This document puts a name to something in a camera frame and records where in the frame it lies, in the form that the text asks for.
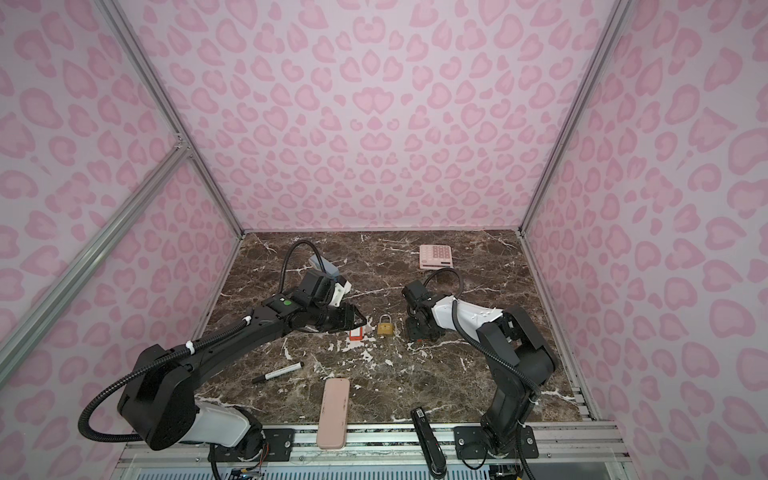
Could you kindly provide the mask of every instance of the metal rail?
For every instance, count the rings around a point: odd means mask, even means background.
[[[197,328],[194,330],[192,334],[192,338],[199,339],[203,336],[203,332],[205,331],[205,327],[208,326],[208,322],[210,322],[210,316],[214,314],[214,307],[216,306],[216,302],[219,300],[219,295],[221,295],[221,292],[224,288],[224,284],[227,282],[227,278],[230,276],[230,271],[232,270],[232,266],[235,263],[235,259],[237,258],[237,254],[240,253],[240,247],[243,245],[243,238],[238,238],[236,240],[236,243],[232,246],[232,252],[230,253],[229,258],[227,258],[227,265],[224,267],[224,271],[221,274],[221,278],[217,281],[216,287],[214,288],[214,294],[211,296],[210,300],[208,300],[208,304],[205,307],[204,312],[207,312],[206,316],[202,321],[200,322],[200,325],[197,326]]]
[[[536,290],[538,291],[541,305],[544,307],[544,310],[547,313],[547,318],[549,319],[549,327],[552,331],[552,335],[554,336],[554,344],[558,347],[560,360],[563,362],[565,373],[568,376],[568,381],[571,383],[571,388],[573,389],[575,395],[579,395],[583,399],[588,416],[593,419],[600,419],[600,409],[598,408],[598,404],[594,401],[592,394],[589,392],[587,383],[584,381],[584,373],[582,373],[581,367],[576,360],[576,355],[574,354],[573,347],[571,347],[571,342],[568,340],[568,336],[565,334],[565,331],[555,316],[554,300],[552,299],[552,294],[544,280],[544,277],[541,275],[541,269],[538,265],[538,262],[536,261],[536,257],[534,256],[533,251],[531,250],[531,246],[528,244],[525,236],[520,232],[518,232],[518,240],[520,241],[520,245],[523,248],[525,259],[528,261],[528,269],[531,271],[534,283],[536,284]],[[581,407],[579,407],[579,412],[582,413],[583,417],[584,415]]]
[[[208,166],[205,164],[197,145],[194,143],[194,139],[190,136],[181,120],[179,112],[170,100],[170,96],[165,91],[165,88],[163,88],[157,72],[147,58],[144,48],[141,46],[141,42],[133,27],[131,27],[131,23],[125,16],[125,12],[123,12],[118,0],[94,0],[94,3],[101,10],[101,14],[112,29],[115,38],[133,64],[139,77],[141,77],[149,95],[154,99],[163,118],[170,125],[171,130],[175,132],[179,140],[188,143],[195,169],[202,177],[203,183],[214,198],[214,202],[221,209],[228,224],[235,230],[237,236],[242,237],[243,227],[240,225],[240,221],[237,219],[232,206],[223,195],[219,185],[214,180],[213,175],[211,175],[210,170],[208,170]]]
[[[563,128],[558,134],[558,138],[555,141],[552,152],[547,160],[544,172],[542,172],[541,178],[536,185],[531,204],[528,206],[528,209],[523,216],[520,230],[524,233],[528,232],[528,228],[533,223],[533,219],[541,202],[544,200],[544,195],[549,188],[552,177],[562,161],[566,148],[571,142],[576,127],[578,127],[579,121],[584,116],[584,111],[587,109],[592,92],[594,92],[594,89],[597,87],[607,61],[613,54],[616,44],[619,42],[624,26],[629,22],[629,18],[632,16],[631,13],[634,10],[635,3],[637,3],[637,0],[617,0],[611,9],[603,33],[598,40],[598,46],[592,54],[587,70],[584,73],[584,77],[576,90],[574,102],[571,104],[571,109],[565,117]]]
[[[461,464],[456,457],[453,427],[477,423],[432,424],[450,465]],[[627,446],[613,422],[530,422],[540,452],[537,462],[629,462]],[[348,425],[346,446],[341,450],[320,450],[316,445],[317,425],[268,425],[268,429],[296,431],[293,452],[286,464],[274,465],[421,465],[424,462],[419,440],[410,423]],[[183,468],[205,462],[207,445],[175,445],[155,452],[145,444],[128,444],[117,468]],[[488,463],[513,463],[514,459],[489,458]],[[233,462],[222,466],[249,466]]]
[[[107,225],[72,260],[67,271],[56,280],[49,293],[22,317],[19,327],[0,347],[0,388],[45,338],[64,309],[109,257],[186,157],[187,146],[183,141],[179,142],[152,174],[144,179]]]

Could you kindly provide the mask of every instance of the white object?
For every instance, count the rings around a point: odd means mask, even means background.
[[[338,307],[339,304],[341,304],[341,299],[349,293],[349,291],[352,289],[352,284],[350,282],[344,283],[344,286],[341,286],[340,284],[336,284],[333,287],[333,297],[331,298],[331,306]]]
[[[294,363],[293,365],[288,365],[285,368],[282,368],[280,370],[275,370],[274,372],[269,372],[266,375],[264,375],[265,380],[273,379],[276,376],[285,375],[286,373],[295,372],[296,370],[301,368],[301,362]]]
[[[435,317],[435,321],[444,329],[456,330],[453,326],[453,295],[447,296],[435,303],[432,308],[432,315]],[[488,308],[487,306],[479,306],[474,303],[465,302],[459,300],[456,308],[458,323],[462,326],[465,332],[475,340],[478,338],[477,329],[483,323],[488,323],[499,318],[504,310],[498,308]]]
[[[180,442],[217,443],[225,447],[234,447],[250,428],[250,422],[242,413],[232,407],[223,407],[208,402],[194,403],[197,415],[194,423]]]

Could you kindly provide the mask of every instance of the brown marble surface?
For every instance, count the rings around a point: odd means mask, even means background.
[[[395,323],[394,337],[368,333],[351,343],[345,333],[291,333],[261,346],[225,369],[198,390],[202,399],[252,409],[265,424],[315,423],[319,419],[326,379],[346,377],[350,392],[349,422],[410,421],[416,406],[431,411],[431,422],[476,422],[496,389],[482,354],[449,332],[435,343],[408,342],[405,301],[400,290],[422,279],[419,245],[450,245],[454,266],[465,278],[463,300],[478,305],[523,306],[554,348],[525,256],[515,233],[501,231],[409,231],[348,233],[251,233],[224,285],[207,331],[218,322],[239,318],[247,308],[276,291],[288,246],[299,238],[312,240],[325,258],[339,267],[353,286],[345,297],[375,325],[382,315]],[[296,285],[309,268],[310,249],[299,247],[289,266],[286,286]],[[433,280],[430,287],[449,293],[452,276]],[[296,372],[252,385],[251,379],[295,362]],[[542,389],[541,404],[531,421],[578,421],[571,387],[558,370]]]

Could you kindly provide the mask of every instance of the mounting plate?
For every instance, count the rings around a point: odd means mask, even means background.
[[[488,436],[482,427],[454,427],[453,441],[456,446],[456,456],[460,459],[482,460],[483,457],[490,457],[490,455],[485,453],[485,447],[488,445]],[[522,453],[525,458],[538,458],[536,438],[533,436],[533,428],[530,426],[526,426],[523,429],[522,443]],[[504,458],[514,457],[512,452],[510,452]]]
[[[265,442],[270,447],[266,454],[265,462],[288,462],[290,459],[290,453],[293,450],[293,436],[296,431],[294,429],[264,429]],[[219,463],[227,462],[241,462],[242,460],[237,456],[237,450],[235,448],[223,447],[217,445],[214,449],[216,455],[216,461]],[[245,458],[246,461],[253,460],[252,458]]]
[[[270,446],[265,462],[288,462],[293,450],[293,429],[264,429],[266,443]]]

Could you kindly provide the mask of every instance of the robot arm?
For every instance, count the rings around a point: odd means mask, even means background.
[[[247,411],[196,402],[194,391],[246,353],[294,330],[331,333],[361,326],[365,319],[356,322],[362,317],[357,307],[342,301],[350,287],[341,276],[309,270],[297,288],[253,308],[243,319],[247,325],[233,335],[131,380],[118,403],[119,413],[153,450],[179,441],[209,442],[231,447],[241,458],[254,457],[261,448],[261,424]],[[139,355],[134,371],[179,350],[188,351],[190,345],[168,350],[153,345]]]
[[[456,329],[454,296],[430,292],[418,280],[403,288],[402,294],[408,303],[406,328],[412,341],[435,340],[446,329]],[[458,300],[456,306],[458,323],[467,335],[536,385],[544,384],[557,369],[557,356],[520,306],[500,310],[463,300]],[[487,354],[486,360],[497,388],[481,425],[490,440],[491,453],[504,455],[514,448],[518,424],[525,423],[535,399],[519,375]]]

